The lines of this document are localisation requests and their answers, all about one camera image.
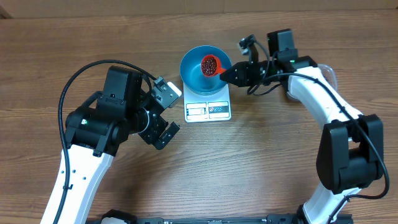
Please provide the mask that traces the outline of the red measuring scoop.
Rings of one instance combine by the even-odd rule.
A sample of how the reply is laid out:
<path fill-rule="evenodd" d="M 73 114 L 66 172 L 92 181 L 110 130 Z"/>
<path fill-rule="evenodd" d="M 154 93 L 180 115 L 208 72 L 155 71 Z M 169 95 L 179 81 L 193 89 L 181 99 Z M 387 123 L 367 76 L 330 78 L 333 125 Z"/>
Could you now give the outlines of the red measuring scoop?
<path fill-rule="evenodd" d="M 212 54 L 203 57 L 200 68 L 202 74 L 206 77 L 213 77 L 226 71 L 226 69 L 221 66 L 221 60 Z"/>

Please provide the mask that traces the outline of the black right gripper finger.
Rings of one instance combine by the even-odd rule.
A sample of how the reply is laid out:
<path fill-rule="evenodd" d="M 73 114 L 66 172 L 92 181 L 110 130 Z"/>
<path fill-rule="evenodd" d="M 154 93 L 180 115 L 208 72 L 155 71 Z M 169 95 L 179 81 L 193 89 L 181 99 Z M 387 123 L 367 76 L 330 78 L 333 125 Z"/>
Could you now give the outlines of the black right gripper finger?
<path fill-rule="evenodd" d="M 246 79 L 236 79 L 236 78 L 223 78 L 222 79 L 224 82 L 238 86 L 238 87 L 245 87 L 247 86 L 247 80 Z"/>
<path fill-rule="evenodd" d="M 238 62 L 220 74 L 221 80 L 242 80 L 246 69 L 246 62 Z"/>

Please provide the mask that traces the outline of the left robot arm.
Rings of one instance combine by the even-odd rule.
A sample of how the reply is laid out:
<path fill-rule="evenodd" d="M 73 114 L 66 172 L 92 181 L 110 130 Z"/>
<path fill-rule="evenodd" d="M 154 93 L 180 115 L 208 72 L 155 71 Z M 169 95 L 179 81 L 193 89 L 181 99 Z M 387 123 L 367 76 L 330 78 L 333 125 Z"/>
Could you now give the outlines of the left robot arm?
<path fill-rule="evenodd" d="M 104 88 L 61 120 L 60 168 L 42 223 L 85 223 L 98 186 L 119 146 L 133 134 L 162 150 L 180 127 L 162 112 L 182 92 L 162 77 L 111 66 Z"/>

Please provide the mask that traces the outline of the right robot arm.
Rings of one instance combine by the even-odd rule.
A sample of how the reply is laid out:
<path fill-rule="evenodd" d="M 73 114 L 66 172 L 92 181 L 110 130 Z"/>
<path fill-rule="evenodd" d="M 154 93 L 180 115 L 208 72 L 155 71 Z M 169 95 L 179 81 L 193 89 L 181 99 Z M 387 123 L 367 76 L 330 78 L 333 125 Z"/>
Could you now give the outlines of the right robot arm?
<path fill-rule="evenodd" d="M 295 214 L 268 215 L 267 223 L 351 223 L 341 209 L 375 180 L 390 178 L 384 163 L 383 124 L 375 114 L 363 115 L 347 103 L 324 76 L 323 67 L 301 56 L 290 29 L 270 32 L 262 45 L 253 35 L 239 41 L 248 56 L 220 75 L 232 85 L 247 88 L 250 95 L 264 85 L 282 86 L 301 102 L 322 129 L 316 160 L 320 184 Z"/>

